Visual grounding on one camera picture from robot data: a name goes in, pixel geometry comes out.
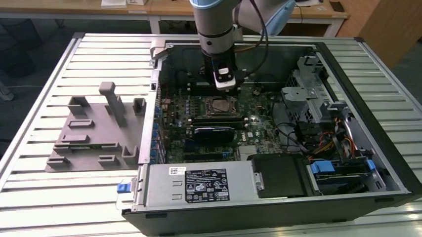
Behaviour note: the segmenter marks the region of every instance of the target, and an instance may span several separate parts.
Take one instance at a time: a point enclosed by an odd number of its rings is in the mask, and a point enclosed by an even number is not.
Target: slotted aluminum surface
[[[97,85],[113,81],[116,94],[132,101],[148,93],[152,74],[150,47],[159,39],[196,40],[180,35],[85,34],[73,39],[28,118],[1,160],[0,232],[20,236],[142,236],[116,209],[116,184],[136,171],[45,173],[45,161],[64,125],[72,95],[104,102]],[[272,38],[272,41],[323,41],[331,50],[414,173],[422,177],[422,114],[414,97],[353,39]],[[330,83],[338,98],[342,95]],[[130,200],[131,195],[120,197]],[[422,203],[386,208],[351,222],[195,236],[366,237],[421,236]]]

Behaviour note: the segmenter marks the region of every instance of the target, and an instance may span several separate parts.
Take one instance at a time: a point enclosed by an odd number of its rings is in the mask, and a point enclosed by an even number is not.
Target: power supply label
[[[228,201],[228,180],[226,169],[186,170],[187,203]]]

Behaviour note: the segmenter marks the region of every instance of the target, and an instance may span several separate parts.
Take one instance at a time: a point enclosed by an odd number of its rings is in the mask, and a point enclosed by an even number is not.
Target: wooden desk
[[[101,0],[0,0],[0,17],[44,19],[148,20],[154,34],[159,21],[194,20],[188,0],[150,0],[144,6],[101,9]],[[324,36],[334,37],[349,14],[335,12],[328,0],[312,7],[295,8],[288,23],[327,24]]]

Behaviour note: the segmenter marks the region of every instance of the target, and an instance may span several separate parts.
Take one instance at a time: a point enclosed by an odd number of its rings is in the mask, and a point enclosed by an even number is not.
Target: blue latch
[[[160,116],[160,108],[156,106],[156,112],[155,112],[155,116],[159,117]]]
[[[151,155],[151,157],[156,157],[156,155],[158,155],[158,151],[156,151],[156,150],[151,150],[150,155]]]
[[[369,165],[369,169],[370,169],[370,171],[377,170],[377,167],[375,167],[375,163],[374,163],[374,161],[373,161],[371,159],[369,159],[366,162],[367,162],[367,165]]]
[[[128,194],[131,192],[131,183],[117,184],[117,193]]]
[[[327,161],[327,160],[315,161],[315,162],[311,164],[311,170],[312,170],[312,173],[314,173],[314,174],[316,174],[316,173],[335,172],[333,163],[331,163],[330,161]]]

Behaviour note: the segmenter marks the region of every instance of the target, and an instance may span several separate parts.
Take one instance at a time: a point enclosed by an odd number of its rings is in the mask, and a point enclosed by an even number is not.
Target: metal bracket
[[[258,191],[264,190],[263,177],[260,173],[254,173],[254,180],[255,180],[256,190]]]
[[[164,40],[154,40],[151,42],[150,54],[151,54],[151,58],[154,60],[162,58],[163,56],[166,56],[168,54],[166,51],[166,41]]]
[[[290,101],[306,101],[318,98],[316,93],[303,87],[284,87],[282,92],[284,94],[284,99]]]
[[[156,59],[152,59],[152,60],[150,61],[150,66],[154,67],[154,68],[158,67],[158,60],[156,60]]]
[[[322,119],[330,119],[333,113],[339,113],[347,107],[346,102],[324,102],[320,106]]]

